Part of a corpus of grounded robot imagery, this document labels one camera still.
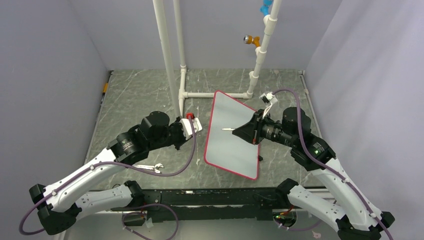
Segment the red-framed whiteboard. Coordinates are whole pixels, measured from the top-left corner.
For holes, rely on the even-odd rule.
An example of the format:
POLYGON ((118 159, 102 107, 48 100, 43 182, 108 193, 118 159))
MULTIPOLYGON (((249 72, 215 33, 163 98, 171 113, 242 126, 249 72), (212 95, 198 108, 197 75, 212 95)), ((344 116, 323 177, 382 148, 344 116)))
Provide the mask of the red-framed whiteboard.
POLYGON ((258 178, 259 146, 222 130, 246 124, 255 111, 222 91, 214 93, 203 155, 207 164, 250 180, 258 178))

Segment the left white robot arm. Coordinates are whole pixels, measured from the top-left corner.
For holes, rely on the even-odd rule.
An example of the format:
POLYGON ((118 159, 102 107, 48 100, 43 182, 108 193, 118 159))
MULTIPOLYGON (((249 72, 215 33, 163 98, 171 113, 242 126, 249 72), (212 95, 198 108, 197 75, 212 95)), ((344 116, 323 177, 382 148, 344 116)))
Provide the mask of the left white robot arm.
POLYGON ((171 121, 166 113, 153 111, 70 175, 49 185, 32 186, 29 194, 42 231, 56 235, 97 212, 139 209, 145 201, 144 194, 134 180, 109 190, 93 191, 92 188, 124 169, 135 170, 136 163, 145 160, 153 150, 170 146, 179 149, 201 130, 200 120, 191 113, 171 121))

